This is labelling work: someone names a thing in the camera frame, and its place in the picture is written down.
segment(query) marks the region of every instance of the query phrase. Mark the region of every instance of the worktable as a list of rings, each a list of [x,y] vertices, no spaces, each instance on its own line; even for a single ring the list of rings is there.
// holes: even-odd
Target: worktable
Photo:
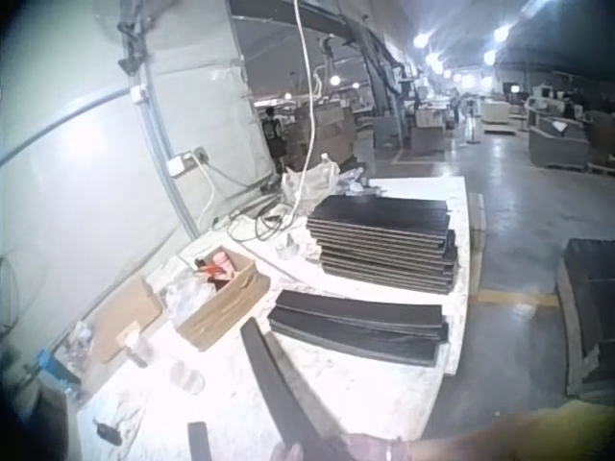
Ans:
[[[141,370],[132,362],[125,363],[77,415],[83,459],[187,460],[186,425],[204,421],[214,460],[268,460],[280,436],[239,335],[251,316],[257,318],[286,381],[321,435],[361,432],[384,438],[419,438],[442,377],[455,374],[461,354],[470,274],[465,182],[463,178],[421,178],[376,180],[372,184],[385,189],[385,196],[447,200],[459,265],[455,288],[448,296],[326,275],[314,262],[318,247],[305,229],[305,218],[290,232],[301,250],[288,261],[277,257],[273,242],[238,244],[225,231],[208,232],[180,256],[193,260],[222,244],[257,261],[258,269],[271,278],[269,293],[203,353],[182,339],[169,322],[164,323],[151,336],[151,343],[165,355],[200,371],[205,389],[190,396],[169,382],[163,364]],[[253,223],[245,223],[246,231],[249,226]],[[147,280],[159,290],[183,268],[174,257]],[[434,368],[423,368],[354,357],[273,334],[266,316],[283,289],[367,301],[442,303],[450,325],[450,344],[440,348]],[[113,424],[122,415],[122,427],[129,428],[129,434],[123,447],[114,448],[96,436],[92,419]]]

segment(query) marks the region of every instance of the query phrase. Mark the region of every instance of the white wall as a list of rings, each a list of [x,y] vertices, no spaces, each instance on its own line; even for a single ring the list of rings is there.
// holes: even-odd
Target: white wall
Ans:
[[[211,163],[237,182],[255,182],[271,162],[226,3],[176,3],[148,36],[174,151],[204,146]],[[116,63],[115,6],[40,0],[12,24],[0,56],[3,152],[92,95],[126,85]],[[243,190],[212,178],[218,191],[206,223],[235,206],[241,198],[227,199]],[[128,97],[31,144],[0,169],[0,183],[1,244],[23,315],[9,341],[26,362],[111,286],[134,271],[147,274],[188,243]],[[211,193],[207,183],[195,170],[178,187],[196,217]]]

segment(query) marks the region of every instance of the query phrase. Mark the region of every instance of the ceiling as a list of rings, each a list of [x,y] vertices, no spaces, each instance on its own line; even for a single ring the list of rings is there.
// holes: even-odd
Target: ceiling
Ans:
[[[399,0],[413,29],[449,66],[482,64],[493,31],[511,25],[499,63],[529,63],[615,80],[615,1]]]

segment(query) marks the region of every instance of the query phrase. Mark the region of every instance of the pipe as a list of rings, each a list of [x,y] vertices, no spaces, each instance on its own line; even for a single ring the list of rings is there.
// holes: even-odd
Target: pipe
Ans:
[[[169,139],[169,135],[164,128],[162,123],[162,115],[160,112],[160,106],[158,104],[158,98],[156,97],[156,90],[154,89],[154,79],[152,78],[152,69],[150,68],[150,64],[146,59],[143,63],[143,68],[145,70],[145,85],[147,87],[147,93],[149,98],[148,109],[150,110],[150,114],[152,117],[152,121],[154,122],[154,130],[156,131],[156,135],[160,140],[160,146],[162,148],[162,153],[164,155],[165,160],[170,160],[173,158],[173,147],[171,146],[171,140]]]
[[[39,139],[44,137],[46,134],[49,134],[50,132],[54,131],[60,125],[66,122],[69,122],[73,118],[78,117],[79,115],[86,113],[89,110],[96,109],[99,106],[102,106],[103,104],[110,103],[111,101],[119,99],[123,96],[128,96],[130,92],[131,91],[129,88],[117,89],[116,91],[112,91],[111,93],[101,96],[100,98],[94,99],[93,101],[90,101],[89,103],[86,103],[80,106],[79,108],[76,108],[70,111],[66,115],[63,115],[57,120],[51,122],[49,125],[37,131],[36,133],[32,134],[25,141],[23,141],[22,143],[18,144],[16,147],[14,147],[13,149],[5,153],[0,158],[0,168],[2,168],[8,161],[12,160],[21,151],[26,149],[31,144],[37,142]]]
[[[199,230],[197,229],[196,224],[194,224],[194,220],[185,206],[185,202],[182,199],[177,185],[170,177],[169,172],[166,169],[166,158],[164,158],[164,153],[162,152],[160,143],[156,137],[154,123],[150,118],[148,109],[145,107],[146,104],[147,103],[144,103],[138,105],[137,107],[141,115],[141,124],[143,131],[145,131],[145,138],[149,144],[148,151],[150,152],[150,156],[152,157],[152,161],[156,167],[156,172],[158,173],[162,187],[164,187],[166,195],[169,198],[169,202],[171,202],[171,205],[180,218],[180,222],[182,223],[182,226],[184,226],[188,237],[190,240],[194,241],[200,236]]]

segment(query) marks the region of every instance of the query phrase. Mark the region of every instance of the yellow floor marking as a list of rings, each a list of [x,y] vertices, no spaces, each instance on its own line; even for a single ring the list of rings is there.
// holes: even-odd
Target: yellow floor marking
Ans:
[[[505,291],[480,290],[472,296],[471,301],[477,303],[493,304],[529,304],[542,307],[559,307],[559,299],[556,295],[526,293],[508,293]]]

